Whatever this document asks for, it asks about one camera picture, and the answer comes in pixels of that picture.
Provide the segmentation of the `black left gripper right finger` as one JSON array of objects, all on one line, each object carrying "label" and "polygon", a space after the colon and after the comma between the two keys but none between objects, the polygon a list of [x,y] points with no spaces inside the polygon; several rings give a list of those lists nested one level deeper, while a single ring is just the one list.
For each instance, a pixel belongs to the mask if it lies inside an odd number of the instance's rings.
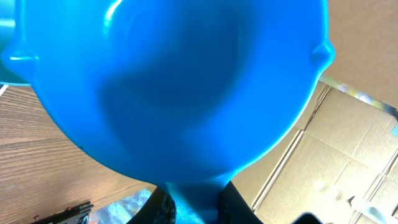
[{"label": "black left gripper right finger", "polygon": [[232,181],[219,194],[218,224],[262,224]]}]

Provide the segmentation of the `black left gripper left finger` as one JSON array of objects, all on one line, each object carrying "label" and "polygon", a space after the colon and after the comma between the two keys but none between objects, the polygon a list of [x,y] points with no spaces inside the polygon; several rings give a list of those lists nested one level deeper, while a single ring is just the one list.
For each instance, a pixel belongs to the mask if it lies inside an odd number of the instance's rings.
[{"label": "black left gripper left finger", "polygon": [[175,224],[176,205],[172,197],[156,188],[144,206],[127,224]]}]

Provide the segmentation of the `blue plastic measuring scoop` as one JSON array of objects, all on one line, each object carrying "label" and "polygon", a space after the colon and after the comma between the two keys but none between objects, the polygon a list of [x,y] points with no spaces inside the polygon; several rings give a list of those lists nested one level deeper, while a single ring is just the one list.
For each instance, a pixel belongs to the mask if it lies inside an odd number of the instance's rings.
[{"label": "blue plastic measuring scoop", "polygon": [[335,51],[321,0],[17,0],[6,68],[175,223],[218,223],[232,178],[293,128]]}]

